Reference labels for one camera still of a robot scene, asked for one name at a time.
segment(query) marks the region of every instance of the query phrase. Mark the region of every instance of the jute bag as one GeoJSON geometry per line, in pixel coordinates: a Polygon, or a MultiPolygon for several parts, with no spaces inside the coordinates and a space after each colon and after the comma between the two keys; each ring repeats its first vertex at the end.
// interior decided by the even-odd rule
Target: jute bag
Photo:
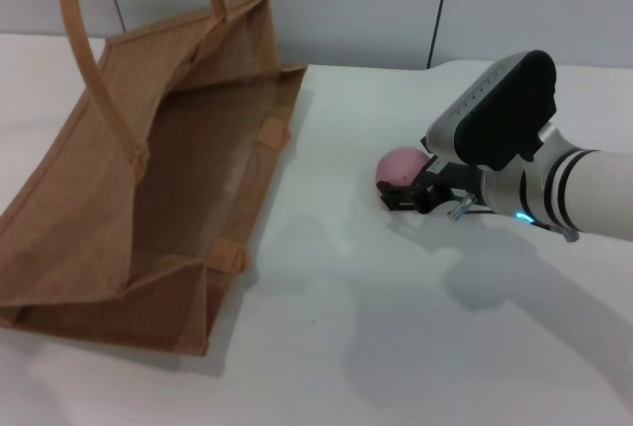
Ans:
{"type": "Polygon", "coordinates": [[[280,64],[269,0],[211,0],[98,64],[60,3],[86,92],[0,217],[0,323],[203,355],[306,69],[280,64]]]}

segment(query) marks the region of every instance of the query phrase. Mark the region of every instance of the ball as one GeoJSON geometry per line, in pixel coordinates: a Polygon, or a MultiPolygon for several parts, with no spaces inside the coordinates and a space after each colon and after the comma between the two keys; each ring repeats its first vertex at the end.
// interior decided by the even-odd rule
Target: ball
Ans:
{"type": "Polygon", "coordinates": [[[416,147],[399,147],[385,154],[376,167],[376,182],[408,186],[430,158],[416,147]]]}

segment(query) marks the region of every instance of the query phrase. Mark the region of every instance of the bag handle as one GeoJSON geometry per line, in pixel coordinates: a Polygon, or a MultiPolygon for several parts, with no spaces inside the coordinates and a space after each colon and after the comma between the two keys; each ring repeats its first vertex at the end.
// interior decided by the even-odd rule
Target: bag handle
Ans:
{"type": "MultiPolygon", "coordinates": [[[[214,14],[225,20],[225,0],[211,0],[211,3],[214,14]]],[[[144,142],[136,140],[130,125],[117,109],[112,95],[101,77],[81,18],[79,0],[59,0],[59,4],[70,47],[86,84],[86,89],[132,167],[136,181],[139,181],[149,160],[149,150],[144,142]]]]}

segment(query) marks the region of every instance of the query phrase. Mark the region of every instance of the blue led light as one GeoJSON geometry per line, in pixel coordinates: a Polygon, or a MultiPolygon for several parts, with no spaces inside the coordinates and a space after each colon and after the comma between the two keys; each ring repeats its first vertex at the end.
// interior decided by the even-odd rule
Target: blue led light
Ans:
{"type": "Polygon", "coordinates": [[[521,220],[521,221],[527,221],[528,223],[534,223],[534,218],[532,218],[529,215],[526,215],[523,212],[517,212],[517,213],[514,214],[514,216],[516,218],[518,218],[519,220],[521,220]]]}

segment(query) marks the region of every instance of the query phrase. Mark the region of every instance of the white table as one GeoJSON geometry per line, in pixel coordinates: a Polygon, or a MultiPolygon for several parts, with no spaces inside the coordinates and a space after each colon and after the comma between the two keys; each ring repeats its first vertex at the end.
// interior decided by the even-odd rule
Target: white table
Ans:
{"type": "MultiPolygon", "coordinates": [[[[0,424],[631,424],[633,244],[378,201],[378,159],[418,144],[487,65],[310,67],[256,271],[210,355],[1,331],[0,424]]],[[[632,87],[633,70],[560,67],[555,123],[633,152],[632,87]]],[[[64,39],[0,37],[0,209],[82,89],[64,39]]]]}

